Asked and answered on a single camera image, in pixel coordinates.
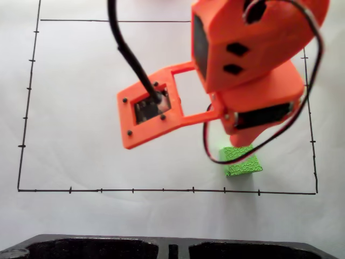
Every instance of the orange plastic frame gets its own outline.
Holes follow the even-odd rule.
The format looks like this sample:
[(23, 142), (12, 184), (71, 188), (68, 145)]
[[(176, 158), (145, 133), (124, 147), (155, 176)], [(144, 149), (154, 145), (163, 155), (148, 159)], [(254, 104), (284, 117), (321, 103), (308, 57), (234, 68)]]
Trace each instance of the orange plastic frame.
[(142, 143), (155, 139), (183, 126), (189, 126), (220, 118), (222, 115), (222, 109), (219, 103), (214, 102), (212, 98), (211, 101), (214, 107), (212, 111), (184, 116), (174, 75), (194, 69), (195, 67), (193, 62), (187, 62), (166, 67), (155, 72), (149, 77), (151, 82), (158, 82), (158, 86), (156, 86), (158, 91), (163, 91), (165, 88), (168, 91), (171, 109), (164, 113), (164, 120), (162, 120), (160, 116), (156, 116), (145, 121), (145, 123), (136, 123), (134, 105), (149, 96), (140, 82), (137, 82), (118, 93), (122, 142), (125, 148), (134, 148)]

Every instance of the black wire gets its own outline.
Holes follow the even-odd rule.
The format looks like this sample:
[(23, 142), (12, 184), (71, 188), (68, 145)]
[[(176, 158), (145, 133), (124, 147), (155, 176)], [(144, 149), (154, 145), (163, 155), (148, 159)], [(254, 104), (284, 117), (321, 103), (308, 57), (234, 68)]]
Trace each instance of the black wire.
[(108, 0), (108, 15), (110, 27), (112, 29), (115, 40), (119, 45), (118, 50), (121, 52), (127, 63), (132, 67), (133, 71), (139, 77), (139, 80), (145, 87), (146, 91), (150, 94), (153, 101), (156, 104), (159, 104), (161, 102), (161, 96), (158, 95), (157, 92), (154, 90), (144, 69), (142, 68), (139, 61), (136, 59), (135, 55), (132, 53), (132, 51), (126, 44), (125, 40), (123, 39), (116, 14), (116, 0)]
[(256, 152), (257, 150), (259, 150), (260, 148), (265, 146), (267, 143), (271, 142), (272, 140), (274, 140), (278, 136), (282, 135), (284, 132), (286, 132), (295, 123), (295, 121), (300, 116), (300, 114), (301, 114), (301, 112), (302, 112), (302, 110), (303, 110), (303, 108), (304, 108), (304, 106), (305, 106), (305, 104), (309, 98), (310, 92), (313, 88), (315, 78), (316, 78), (316, 75), (318, 73), (320, 63), (321, 63), (321, 59), (322, 59), (322, 55), (323, 55), (323, 40), (322, 40), (322, 37), (321, 37), (320, 32), (319, 32), (319, 26), (318, 26), (317, 22), (315, 21), (315, 18), (314, 18), (314, 15), (312, 14), (312, 12), (308, 8), (305, 8), (300, 3), (296, 2), (295, 0), (262, 0), (262, 1), (267, 1), (267, 2), (268, 1), (281, 1), (281, 2), (291, 3), (292, 5), (294, 5), (304, 15), (304, 17), (308, 21), (308, 24), (309, 24), (312, 32), (316, 36), (316, 39), (318, 41), (318, 47), (319, 47), (318, 56), (317, 56), (316, 61), (315, 61), (315, 66), (313, 69), (312, 76), (310, 78), (309, 86), (308, 86), (308, 82), (306, 82), (307, 83), (307, 93), (306, 93), (304, 100), (301, 103), (300, 108), (297, 110), (296, 114), (291, 118), (291, 120), (288, 121), (288, 123), (285, 126), (283, 126), (279, 131), (277, 131), (273, 136), (271, 136), (269, 139), (267, 139), (266, 141), (261, 143), (259, 146), (253, 148), (252, 150), (248, 151), (247, 153), (241, 155), (240, 157), (238, 157), (236, 159), (228, 160), (228, 161), (218, 161), (212, 157), (212, 155), (209, 151), (208, 141), (207, 141), (208, 122), (204, 123), (203, 142), (204, 142), (205, 152), (206, 152), (207, 156), (211, 159), (211, 161), (213, 161), (214, 163), (220, 164), (220, 165), (230, 165), (232, 163), (238, 163), (238, 162), (242, 161), (246, 157), (252, 155), (254, 152)]

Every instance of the white surface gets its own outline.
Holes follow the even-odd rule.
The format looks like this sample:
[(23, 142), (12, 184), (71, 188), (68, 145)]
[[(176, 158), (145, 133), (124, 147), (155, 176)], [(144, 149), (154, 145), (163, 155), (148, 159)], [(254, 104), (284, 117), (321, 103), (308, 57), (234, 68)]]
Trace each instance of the white surface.
[[(189, 20), (190, 1), (119, 2), (123, 20)], [(18, 193), (17, 146), (22, 142), (37, 7), (38, 0), (0, 2), (0, 249), (42, 233), (142, 235), (306, 242), (345, 257), (342, 1), (332, 1), (322, 29), (327, 52), (310, 100), (316, 196)], [(41, 7), (42, 19), (107, 19), (105, 1), (42, 0)], [(148, 73), (190, 59), (189, 23), (123, 23), (121, 29)], [(137, 78), (117, 52), (108, 23), (39, 22), (39, 31), (21, 189), (315, 191), (306, 110), (289, 132), (258, 153), (264, 171), (253, 175), (226, 179), (204, 154), (201, 125), (128, 151), (121, 144), (115, 95)], [(313, 44), (306, 48), (309, 73), (315, 51)], [(303, 75), (300, 57), (302, 53), (293, 61)], [(193, 72), (176, 80), (187, 113), (206, 109), (208, 99)], [(214, 152), (228, 143), (218, 122), (212, 123), (210, 138)]]

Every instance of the black line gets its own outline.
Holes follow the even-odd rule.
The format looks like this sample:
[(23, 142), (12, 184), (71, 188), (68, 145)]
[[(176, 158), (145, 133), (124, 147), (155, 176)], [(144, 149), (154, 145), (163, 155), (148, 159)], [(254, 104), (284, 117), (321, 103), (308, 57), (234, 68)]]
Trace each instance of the black line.
[[(75, 19), (41, 19), (41, 22), (101, 22), (108, 20), (75, 20)], [(190, 23), (190, 21), (118, 21), (119, 23)]]
[[(214, 192), (214, 193), (251, 193), (251, 194), (258, 194), (259, 196), (261, 194), (287, 194), (287, 195), (316, 195), (318, 193), (318, 178), (316, 175), (316, 163), (315, 163), (315, 149), (314, 149), (314, 138), (313, 138), (313, 129), (312, 129), (312, 121), (311, 121), (311, 112), (310, 112), (310, 105), (309, 105), (309, 99), (308, 99), (308, 110), (309, 110), (309, 122), (310, 122), (310, 133), (312, 137), (312, 146), (313, 146), (313, 159), (314, 159), (314, 170), (315, 170), (315, 179), (316, 179), (316, 193), (292, 193), (292, 192), (263, 192), (260, 191), (245, 191), (245, 190), (226, 190), (225, 187), (224, 189), (221, 190), (209, 190), (209, 189), (195, 189), (194, 187), (192, 189), (85, 189), (85, 190), (72, 190), (72, 187), (70, 189), (50, 189), (50, 190), (44, 190), (44, 189), (19, 189), (19, 184), (20, 184), (20, 176), (22, 172), (22, 163), (23, 163), (23, 155), (24, 155), (24, 148), (26, 147), (25, 145), (25, 136), (26, 136), (26, 127), (27, 127), (27, 119), (28, 119), (28, 113), (29, 113), (29, 103), (30, 103), (30, 94), (31, 94), (31, 83), (32, 83), (32, 73), (33, 73), (33, 63), (35, 59), (35, 51), (36, 51), (36, 41), (37, 41), (37, 33), (38, 33), (38, 22), (39, 22), (39, 14), (40, 14), (40, 5), (41, 5), (41, 0), (39, 0), (38, 3), (38, 12), (37, 12), (37, 22), (36, 22), (36, 30), (34, 31), (35, 33), (35, 38), (34, 38), (34, 46), (33, 46), (33, 54), (32, 54), (32, 59), (31, 59), (31, 71), (30, 71), (30, 82), (29, 82), (29, 87), (27, 88), (29, 90), (28, 95), (27, 95), (27, 105), (26, 105), (26, 114), (25, 114), (25, 124), (24, 124), (24, 133), (23, 133), (23, 143), (19, 147), (22, 148), (22, 152), (20, 155), (20, 165), (19, 165), (19, 174), (18, 174), (18, 185), (17, 189), (19, 192), (37, 192), (37, 193), (43, 193), (43, 192), (64, 192), (64, 193), (84, 193), (84, 192), (95, 192), (95, 193), (103, 193), (103, 192)], [(106, 20), (76, 20), (76, 19), (41, 19), (43, 22), (108, 22)], [(119, 21), (122, 23), (190, 23), (190, 21)], [(306, 69), (306, 82), (308, 84), (308, 75), (307, 75), (307, 63), (306, 63), (306, 54), (305, 54), (305, 49), (304, 51), (304, 60), (305, 60), (305, 69)]]
[(316, 193), (285, 193), (285, 192), (263, 192), (263, 191), (250, 191), (250, 190), (207, 190), (207, 189), (88, 189), (88, 190), (39, 190), (39, 189), (19, 189), (19, 192), (27, 193), (103, 193), (103, 192), (213, 192), (213, 193), (254, 193), (254, 194), (289, 194), (289, 195), (316, 195)]
[[(306, 85), (307, 87), (309, 87), (308, 85), (308, 72), (307, 72), (307, 59), (306, 59), (306, 49), (303, 48), (303, 53), (304, 53), (304, 66), (305, 66), (305, 73), (306, 73)], [(308, 113), (309, 113), (309, 123), (310, 123), (310, 135), (312, 137), (311, 143), (312, 143), (312, 147), (313, 147), (313, 162), (314, 162), (314, 176), (315, 176), (315, 190), (316, 193), (319, 193), (319, 188), (318, 188), (318, 175), (316, 173), (316, 161), (315, 161), (315, 140), (314, 140), (314, 136), (313, 136), (313, 125), (312, 125), (312, 113), (311, 113), (311, 106), (309, 103), (309, 98), (308, 98)]]
[[(37, 41), (37, 31), (38, 31), (38, 22), (39, 22), (39, 12), (41, 10), (41, 0), (38, 2), (38, 11), (37, 11), (37, 21), (36, 21), (36, 29), (34, 32), (34, 44), (33, 44), (33, 52), (32, 52), (32, 59), (34, 61), (35, 59), (35, 51), (36, 51), (36, 41)], [(34, 62), (31, 62), (31, 70), (30, 70), (30, 81), (29, 81), (29, 87), (28, 93), (27, 93), (27, 103), (26, 103), (26, 112), (25, 112), (25, 118), (28, 118), (29, 113), (29, 104), (30, 104), (30, 94), (31, 94), (31, 83), (32, 83), (32, 71), (33, 71), (33, 64)], [(23, 165), (23, 156), (24, 156), (24, 148), (25, 148), (25, 136), (26, 136), (26, 127), (27, 127), (27, 119), (24, 123), (24, 133), (23, 133), (23, 143), (20, 145), (22, 148), (22, 152), (20, 154), (20, 163), (19, 163), (19, 173), (18, 173), (18, 183), (17, 183), (17, 189), (19, 190), (20, 185), (20, 176), (22, 175), (22, 165)]]

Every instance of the hexagonal hole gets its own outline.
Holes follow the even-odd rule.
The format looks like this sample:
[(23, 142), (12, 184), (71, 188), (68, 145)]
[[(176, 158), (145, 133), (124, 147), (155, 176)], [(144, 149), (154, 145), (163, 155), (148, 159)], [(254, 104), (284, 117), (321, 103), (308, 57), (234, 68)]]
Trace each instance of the hexagonal hole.
[(243, 68), (235, 64), (229, 64), (224, 66), (224, 71), (237, 76), (243, 71)]
[(246, 46), (242, 45), (241, 43), (236, 42), (236, 43), (229, 44), (226, 47), (226, 50), (239, 57), (242, 57), (246, 52), (248, 52), (249, 49)]

